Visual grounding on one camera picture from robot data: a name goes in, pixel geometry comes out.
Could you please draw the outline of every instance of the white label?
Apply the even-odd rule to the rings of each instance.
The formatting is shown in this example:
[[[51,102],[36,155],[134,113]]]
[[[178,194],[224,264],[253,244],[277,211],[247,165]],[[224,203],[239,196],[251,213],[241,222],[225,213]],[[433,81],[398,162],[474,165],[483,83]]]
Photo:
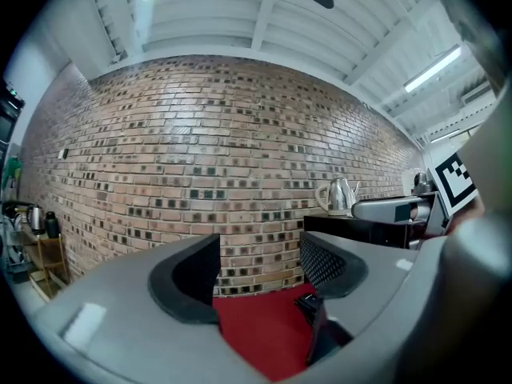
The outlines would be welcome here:
[[[102,324],[105,313],[105,307],[85,303],[64,332],[64,341],[76,350],[85,351],[90,340]]]
[[[395,266],[399,269],[409,271],[410,268],[413,266],[413,263],[409,262],[407,259],[400,259],[395,263]]]

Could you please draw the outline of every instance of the black counter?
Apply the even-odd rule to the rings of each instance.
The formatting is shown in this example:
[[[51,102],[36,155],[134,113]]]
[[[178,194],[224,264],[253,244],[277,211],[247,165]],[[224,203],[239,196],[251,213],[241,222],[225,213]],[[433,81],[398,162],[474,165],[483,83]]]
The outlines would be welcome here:
[[[358,242],[400,248],[409,245],[410,232],[408,225],[387,225],[328,214],[305,216],[304,231],[322,232]]]

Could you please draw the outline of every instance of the wooden shelf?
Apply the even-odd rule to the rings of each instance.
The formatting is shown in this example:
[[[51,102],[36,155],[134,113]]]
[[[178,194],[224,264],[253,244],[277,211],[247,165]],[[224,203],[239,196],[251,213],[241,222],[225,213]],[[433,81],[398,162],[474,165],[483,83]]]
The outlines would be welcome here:
[[[62,290],[58,283],[51,278],[46,278],[42,270],[30,274],[30,283],[45,302],[49,302],[52,297]]]
[[[42,258],[39,257],[37,245],[25,245],[25,251],[29,254],[32,262],[40,270],[63,265],[61,254],[57,249],[48,249],[45,246],[41,248]]]
[[[30,282],[47,302],[69,283],[62,238],[48,238],[47,234],[33,234],[26,223],[22,230],[13,232],[16,242],[23,245],[26,254],[38,268],[30,274]]]

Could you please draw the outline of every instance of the silver kettle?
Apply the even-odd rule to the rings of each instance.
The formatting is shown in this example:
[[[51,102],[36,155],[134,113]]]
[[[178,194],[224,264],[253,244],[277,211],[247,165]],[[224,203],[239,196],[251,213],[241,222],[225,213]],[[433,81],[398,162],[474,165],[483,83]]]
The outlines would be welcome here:
[[[345,178],[333,179],[329,184],[319,186],[314,192],[318,204],[331,216],[344,216],[350,213],[352,205],[356,203],[359,191],[359,182],[352,190]]]
[[[45,217],[37,205],[30,205],[26,210],[26,221],[28,222],[33,234],[45,233]]]

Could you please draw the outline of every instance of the fluorescent light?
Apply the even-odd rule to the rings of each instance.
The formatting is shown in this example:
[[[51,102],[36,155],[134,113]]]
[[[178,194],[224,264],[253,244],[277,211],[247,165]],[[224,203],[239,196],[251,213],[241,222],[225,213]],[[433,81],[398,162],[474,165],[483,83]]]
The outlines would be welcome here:
[[[449,134],[443,135],[442,137],[439,137],[439,138],[436,138],[433,141],[430,141],[430,143],[433,144],[434,142],[441,141],[444,138],[451,137],[452,135],[455,135],[459,131],[460,131],[459,129],[456,129],[454,132],[450,132]]]
[[[421,84],[423,84],[429,78],[435,76],[439,71],[448,66],[451,62],[455,61],[462,54],[462,48],[459,46],[454,47],[448,54],[446,54],[443,58],[437,61],[431,68],[427,71],[421,73],[417,76],[413,81],[408,82],[405,85],[406,91],[409,93],[412,90],[418,88]]]

